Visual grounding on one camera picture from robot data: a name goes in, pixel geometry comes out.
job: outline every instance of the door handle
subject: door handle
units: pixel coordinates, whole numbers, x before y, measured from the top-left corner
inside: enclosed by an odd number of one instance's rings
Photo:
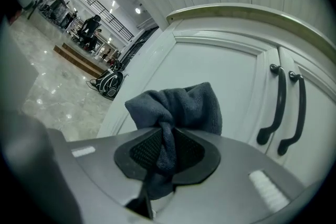
[[[259,145],[265,145],[268,142],[271,134],[279,128],[286,105],[285,71],[281,66],[276,66],[275,64],[271,64],[269,68],[273,74],[279,76],[277,107],[272,125],[270,127],[261,128],[259,130],[257,135],[257,142]]]
[[[280,156],[285,155],[290,145],[299,141],[303,126],[304,120],[306,118],[306,85],[304,84],[303,76],[298,74],[296,75],[293,71],[289,71],[289,79],[294,83],[299,81],[299,88],[300,88],[300,98],[299,98],[299,115],[298,115],[298,123],[296,125],[295,134],[292,138],[283,139],[280,141],[278,147],[278,154]]]

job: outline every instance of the glossy floor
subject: glossy floor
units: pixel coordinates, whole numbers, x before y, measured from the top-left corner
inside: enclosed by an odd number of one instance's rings
[[[39,73],[23,112],[49,128],[61,130],[68,141],[95,138],[112,101],[89,89],[86,81],[92,76],[55,53],[55,41],[25,17],[10,28],[19,48]]]

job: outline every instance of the wooden step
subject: wooden step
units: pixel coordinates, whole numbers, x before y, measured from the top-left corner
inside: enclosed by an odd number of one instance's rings
[[[59,55],[61,55],[63,58],[67,59],[69,62],[73,63],[75,66],[77,66],[81,70],[94,76],[95,78],[99,77],[101,73],[103,72],[103,71],[100,72],[96,70],[95,68],[93,68],[92,66],[86,64],[80,58],[76,57],[75,55],[73,55],[72,53],[70,53],[63,47],[55,46],[54,51],[57,52]]]
[[[94,70],[103,73],[105,70],[96,65],[95,63],[91,62],[89,59],[85,58],[83,55],[81,55],[79,52],[71,48],[69,45],[63,43],[62,47],[66,49],[68,52],[70,52],[72,55],[74,55],[76,58],[80,59],[82,62],[87,64],[88,66],[92,67]]]

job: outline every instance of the gray cloth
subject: gray cloth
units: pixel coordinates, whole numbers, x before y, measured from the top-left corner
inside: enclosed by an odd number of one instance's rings
[[[161,152],[155,173],[149,181],[150,199],[159,199],[172,190],[171,177],[176,169],[172,129],[183,127],[220,135],[222,115],[209,82],[188,88],[146,91],[125,103],[138,129],[160,126],[163,130]]]

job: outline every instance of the white marker strip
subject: white marker strip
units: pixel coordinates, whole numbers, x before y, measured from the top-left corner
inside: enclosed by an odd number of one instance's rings
[[[95,151],[96,149],[93,146],[88,146],[88,147],[79,148],[78,150],[73,150],[72,154],[75,158],[77,158],[77,157],[91,154]]]
[[[268,209],[273,213],[287,206],[290,201],[261,170],[249,174],[249,178],[257,189],[258,193],[264,200]]]

